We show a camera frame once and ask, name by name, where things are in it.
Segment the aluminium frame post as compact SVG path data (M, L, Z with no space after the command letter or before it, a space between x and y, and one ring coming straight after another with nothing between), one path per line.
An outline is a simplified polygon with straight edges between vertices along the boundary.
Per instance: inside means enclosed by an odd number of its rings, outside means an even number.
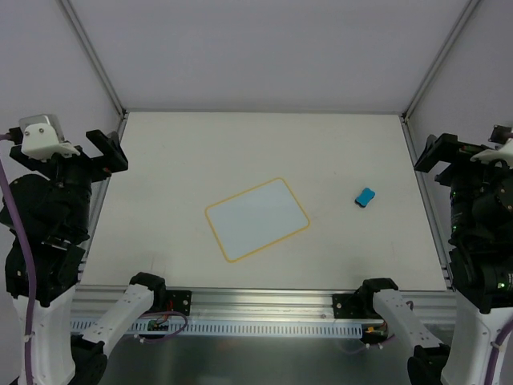
M402 113L402 118L405 122L410 119L418 105L423 100L436 76L442 70L444 63L446 62L450 53L458 43L463 31L467 27L470 20L475 16L475 13L481 4L481 0L468 0L465 2L463 9L456 18L447 36L444 38L442 45L438 49L425 75L422 77L420 84L416 87L410 102L407 104L406 109Z
M107 98L109 99L111 106L114 108L117 116L120 119L123 119L126 115L126 108L121 102L121 99L118 96L118 93L116 92L104 65L102 64L100 57L98 56L96 49L94 48L92 41L83 25L83 22L81 21L77 10L72 4L72 1L57 0L56 3L63 13L64 18L67 20L103 90L107 94Z

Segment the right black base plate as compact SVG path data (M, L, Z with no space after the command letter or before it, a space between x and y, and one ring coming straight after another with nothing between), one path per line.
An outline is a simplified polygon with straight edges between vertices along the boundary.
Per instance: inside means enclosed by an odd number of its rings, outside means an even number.
M379 319L373 310L366 308L358 294L335 293L331 298L335 319Z

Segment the blue whiteboard eraser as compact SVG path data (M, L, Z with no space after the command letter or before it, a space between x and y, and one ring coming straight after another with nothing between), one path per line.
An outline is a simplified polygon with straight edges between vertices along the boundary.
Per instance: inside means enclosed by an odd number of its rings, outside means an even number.
M371 188L364 188L355 198L354 203L360 208L366 208L375 198L376 192Z

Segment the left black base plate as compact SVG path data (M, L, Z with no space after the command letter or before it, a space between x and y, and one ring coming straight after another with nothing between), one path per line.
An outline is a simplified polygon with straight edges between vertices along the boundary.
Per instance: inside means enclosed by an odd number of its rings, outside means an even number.
M178 312L185 316L190 315L192 305L192 291L166 290L165 310Z

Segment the yellow framed whiteboard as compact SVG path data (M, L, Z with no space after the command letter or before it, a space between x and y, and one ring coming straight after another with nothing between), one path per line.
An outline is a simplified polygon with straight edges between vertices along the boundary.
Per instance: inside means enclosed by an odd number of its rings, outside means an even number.
M268 180L204 210L228 263L236 263L310 227L310 219L287 181Z

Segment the left aluminium frame post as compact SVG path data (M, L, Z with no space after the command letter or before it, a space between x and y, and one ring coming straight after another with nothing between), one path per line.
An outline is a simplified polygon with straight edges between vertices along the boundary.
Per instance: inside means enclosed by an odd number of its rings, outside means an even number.
M56 3L63 13L64 18L67 20L103 90L107 94L107 98L109 99L111 106L114 108L117 116L120 119L123 119L126 115L126 108L121 102L121 99L118 96L118 93L116 92L104 65L102 64L100 57L98 56L96 49L94 48L92 41L83 25L83 22L81 21L77 10L72 4L72 1L57 0Z

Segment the aluminium mounting rail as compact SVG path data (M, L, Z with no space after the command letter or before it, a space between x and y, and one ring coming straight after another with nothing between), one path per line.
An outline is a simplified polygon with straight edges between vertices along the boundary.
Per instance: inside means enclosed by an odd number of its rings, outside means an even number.
M122 286L81 286L71 314L98 318L124 292ZM426 324L452 325L456 303L451 291L406 291L414 312ZM192 289L189 317L193 320L332 322L332 293L326 290Z

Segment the right aluminium frame post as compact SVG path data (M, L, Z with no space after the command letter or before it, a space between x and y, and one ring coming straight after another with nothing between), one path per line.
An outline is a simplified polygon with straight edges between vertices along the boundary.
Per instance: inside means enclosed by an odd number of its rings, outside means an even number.
M475 16L475 13L481 4L481 0L468 0L465 2L463 9L456 18L447 36L444 38L442 45L438 49L425 75L422 77L420 84L416 87L410 102L407 104L406 109L402 113L402 118L405 122L410 119L418 105L423 100L436 76L442 70L444 63L446 62L450 53L458 43L463 31L467 27L470 20Z

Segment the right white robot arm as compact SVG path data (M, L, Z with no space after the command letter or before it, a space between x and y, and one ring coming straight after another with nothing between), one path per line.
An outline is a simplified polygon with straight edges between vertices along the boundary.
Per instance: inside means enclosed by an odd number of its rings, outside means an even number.
M435 180L450 189L451 344L427 330L389 278L365 280L358 308L390 327L412 384L496 384L512 333L512 130L495 126L485 145L429 136L414 169L442 162Z

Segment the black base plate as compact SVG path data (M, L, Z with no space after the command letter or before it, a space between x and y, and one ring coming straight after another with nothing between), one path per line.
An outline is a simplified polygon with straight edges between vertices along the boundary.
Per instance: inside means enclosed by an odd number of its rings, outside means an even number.
M331 298L335 319L379 319L373 310L366 308L358 294L335 293Z
M166 290L165 310L178 312L185 316L190 315L192 305L192 291Z

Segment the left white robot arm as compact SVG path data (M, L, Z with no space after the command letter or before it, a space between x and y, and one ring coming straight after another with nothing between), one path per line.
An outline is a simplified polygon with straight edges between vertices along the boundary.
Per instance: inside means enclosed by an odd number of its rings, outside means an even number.
M71 333L71 303L90 237L92 185L128 168L116 132L93 130L86 136L98 156L88 156L49 124L2 135L12 144L10 157L27 169L24 176L1 181L1 223L14 235L6 291L22 325L19 384L99 383L130 326L167 304L165 280L138 273L98 322Z

